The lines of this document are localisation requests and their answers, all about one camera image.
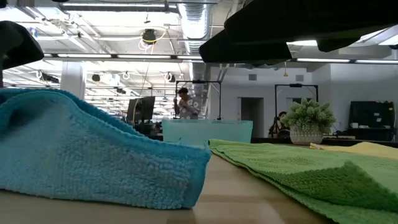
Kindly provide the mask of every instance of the plastic bin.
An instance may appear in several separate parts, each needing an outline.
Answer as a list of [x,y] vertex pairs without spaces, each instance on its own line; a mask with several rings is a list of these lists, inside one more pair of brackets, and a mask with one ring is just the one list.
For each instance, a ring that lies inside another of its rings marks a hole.
[[251,142],[252,121],[165,119],[163,141],[205,147],[209,139]]

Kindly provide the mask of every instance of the person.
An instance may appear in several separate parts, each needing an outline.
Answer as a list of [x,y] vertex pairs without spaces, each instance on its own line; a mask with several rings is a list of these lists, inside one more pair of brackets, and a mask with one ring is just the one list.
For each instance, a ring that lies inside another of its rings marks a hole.
[[198,119],[200,113],[199,102],[188,94],[187,88],[181,88],[178,94],[181,100],[177,105],[177,99],[174,99],[175,114],[179,114],[180,119]]
[[283,123],[281,123],[281,119],[284,118],[286,116],[286,111],[282,111],[278,114],[278,117],[274,119],[274,123],[272,124],[272,126],[269,128],[269,137],[273,138],[274,135],[277,136],[279,131],[281,130],[285,130],[288,129],[285,127],[285,125]]

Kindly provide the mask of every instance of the blue towel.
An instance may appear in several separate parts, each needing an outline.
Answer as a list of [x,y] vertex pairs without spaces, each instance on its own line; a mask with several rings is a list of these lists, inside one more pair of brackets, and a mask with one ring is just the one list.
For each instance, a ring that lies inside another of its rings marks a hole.
[[210,151],[153,141],[60,90],[0,90],[0,188],[136,207],[193,207]]

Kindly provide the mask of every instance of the towel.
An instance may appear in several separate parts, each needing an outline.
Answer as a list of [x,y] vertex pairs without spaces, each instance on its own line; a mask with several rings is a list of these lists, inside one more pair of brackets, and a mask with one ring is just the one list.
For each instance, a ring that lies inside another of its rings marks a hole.
[[272,144],[211,140],[213,153],[338,223],[398,223],[398,162]]
[[60,90],[0,90],[0,188],[48,198],[191,208],[209,150],[153,141]]
[[382,146],[380,144],[374,144],[371,142],[361,142],[354,146],[344,147],[344,146],[321,146],[311,143],[312,149],[323,149],[328,151],[337,152],[348,152],[368,156],[377,156],[382,158],[396,159],[398,160],[398,149]]

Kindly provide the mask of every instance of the wooden table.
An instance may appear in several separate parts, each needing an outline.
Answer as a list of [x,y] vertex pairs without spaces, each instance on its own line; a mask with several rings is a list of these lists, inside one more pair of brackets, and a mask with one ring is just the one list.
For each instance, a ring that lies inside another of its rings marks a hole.
[[0,223],[7,224],[258,224],[332,223],[248,171],[212,156],[192,210],[149,210],[109,203],[50,200],[0,192]]

